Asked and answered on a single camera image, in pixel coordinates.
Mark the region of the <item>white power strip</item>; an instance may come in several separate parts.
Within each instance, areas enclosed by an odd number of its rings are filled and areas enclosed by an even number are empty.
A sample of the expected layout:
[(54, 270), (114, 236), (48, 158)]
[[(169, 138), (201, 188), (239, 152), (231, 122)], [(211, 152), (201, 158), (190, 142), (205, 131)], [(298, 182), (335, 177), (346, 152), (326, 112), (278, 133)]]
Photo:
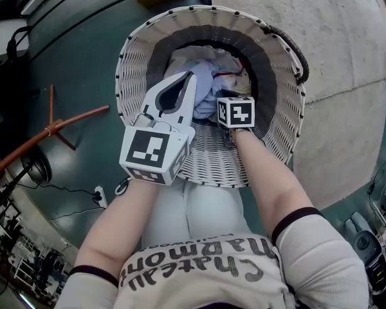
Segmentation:
[(98, 185), (95, 187), (95, 195), (93, 201), (103, 209), (107, 208), (107, 199), (102, 186)]

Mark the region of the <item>person's right forearm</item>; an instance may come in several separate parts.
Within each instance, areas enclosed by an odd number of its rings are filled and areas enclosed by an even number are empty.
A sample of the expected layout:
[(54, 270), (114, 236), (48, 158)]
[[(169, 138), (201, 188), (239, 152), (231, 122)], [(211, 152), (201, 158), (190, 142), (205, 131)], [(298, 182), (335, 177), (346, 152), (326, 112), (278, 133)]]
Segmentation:
[(252, 132), (236, 130), (233, 139), (264, 228), (273, 242), (295, 220), (320, 214), (295, 175)]

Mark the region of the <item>beige floor mat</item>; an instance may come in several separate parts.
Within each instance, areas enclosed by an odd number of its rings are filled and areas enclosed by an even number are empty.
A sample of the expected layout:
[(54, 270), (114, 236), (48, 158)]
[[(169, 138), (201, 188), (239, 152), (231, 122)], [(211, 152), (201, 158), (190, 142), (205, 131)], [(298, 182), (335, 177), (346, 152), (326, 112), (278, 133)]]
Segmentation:
[(309, 64), (294, 171), (324, 209), (365, 185), (386, 116), (384, 0), (213, 0), (284, 30)]

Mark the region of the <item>white blue red-trimmed clothes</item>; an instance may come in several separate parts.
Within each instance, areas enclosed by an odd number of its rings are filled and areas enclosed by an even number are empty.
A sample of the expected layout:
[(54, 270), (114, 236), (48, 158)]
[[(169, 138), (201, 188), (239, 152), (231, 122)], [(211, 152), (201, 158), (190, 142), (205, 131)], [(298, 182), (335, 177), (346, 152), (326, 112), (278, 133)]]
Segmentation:
[(216, 121), (219, 97), (239, 96), (228, 90), (224, 76), (247, 72), (237, 57), (228, 51), (211, 46), (187, 46), (174, 51), (164, 77), (182, 71), (191, 71), (197, 77), (193, 117), (212, 121)]

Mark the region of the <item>person's light trousers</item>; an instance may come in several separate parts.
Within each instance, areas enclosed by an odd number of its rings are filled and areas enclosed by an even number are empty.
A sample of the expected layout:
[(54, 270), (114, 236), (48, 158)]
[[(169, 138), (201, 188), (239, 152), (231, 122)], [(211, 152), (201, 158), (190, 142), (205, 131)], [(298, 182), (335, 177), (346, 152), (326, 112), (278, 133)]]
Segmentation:
[(142, 247), (228, 234), (249, 234), (238, 189), (177, 179), (163, 186), (142, 234)]

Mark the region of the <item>person's left forearm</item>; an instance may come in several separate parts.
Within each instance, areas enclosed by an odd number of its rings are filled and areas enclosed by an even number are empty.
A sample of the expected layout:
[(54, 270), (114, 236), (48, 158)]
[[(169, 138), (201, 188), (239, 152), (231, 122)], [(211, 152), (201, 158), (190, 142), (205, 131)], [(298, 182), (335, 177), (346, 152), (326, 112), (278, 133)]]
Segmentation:
[(132, 256), (161, 186), (131, 180), (98, 217), (79, 249), (76, 266), (100, 268), (117, 278)]

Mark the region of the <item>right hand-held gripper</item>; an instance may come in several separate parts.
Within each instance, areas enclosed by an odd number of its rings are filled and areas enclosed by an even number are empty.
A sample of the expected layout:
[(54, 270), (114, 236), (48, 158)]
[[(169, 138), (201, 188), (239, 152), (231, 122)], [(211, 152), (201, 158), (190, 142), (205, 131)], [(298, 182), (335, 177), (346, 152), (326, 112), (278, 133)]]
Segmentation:
[(255, 125), (253, 97), (217, 99), (217, 122), (226, 128), (252, 128)]

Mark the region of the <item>grey white machine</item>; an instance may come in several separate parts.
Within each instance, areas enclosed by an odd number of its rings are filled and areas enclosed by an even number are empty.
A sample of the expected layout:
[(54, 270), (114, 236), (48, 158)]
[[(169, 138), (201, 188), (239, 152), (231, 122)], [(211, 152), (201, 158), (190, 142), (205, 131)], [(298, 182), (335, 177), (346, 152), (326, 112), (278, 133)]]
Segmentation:
[(385, 252), (367, 220), (359, 212), (354, 212), (345, 221), (345, 231), (348, 242), (364, 263), (370, 291), (382, 293), (386, 288)]

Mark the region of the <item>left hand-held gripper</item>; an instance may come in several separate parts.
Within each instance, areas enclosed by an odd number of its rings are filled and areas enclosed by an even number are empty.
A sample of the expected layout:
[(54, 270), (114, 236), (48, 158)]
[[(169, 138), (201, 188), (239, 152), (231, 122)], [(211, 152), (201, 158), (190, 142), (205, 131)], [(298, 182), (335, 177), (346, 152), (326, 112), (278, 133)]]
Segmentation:
[(124, 133), (119, 164), (130, 178), (170, 185), (190, 154), (197, 77), (180, 72), (149, 89), (141, 112)]

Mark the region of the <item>white woven laundry basket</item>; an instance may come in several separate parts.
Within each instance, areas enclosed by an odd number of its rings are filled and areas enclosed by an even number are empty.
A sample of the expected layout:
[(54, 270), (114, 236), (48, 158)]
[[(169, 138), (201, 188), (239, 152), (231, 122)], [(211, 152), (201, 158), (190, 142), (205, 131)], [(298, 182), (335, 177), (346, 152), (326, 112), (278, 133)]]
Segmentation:
[[(222, 6), (196, 5), (164, 12), (128, 36), (116, 68), (118, 114), (133, 126), (146, 92), (166, 77), (170, 56), (187, 46), (211, 46), (230, 52), (248, 72), (255, 101), (255, 125), (247, 129), (281, 162), (288, 162), (304, 118), (308, 63), (280, 29)], [(192, 115), (196, 134), (176, 178), (213, 187), (238, 188), (248, 179), (226, 128)]]

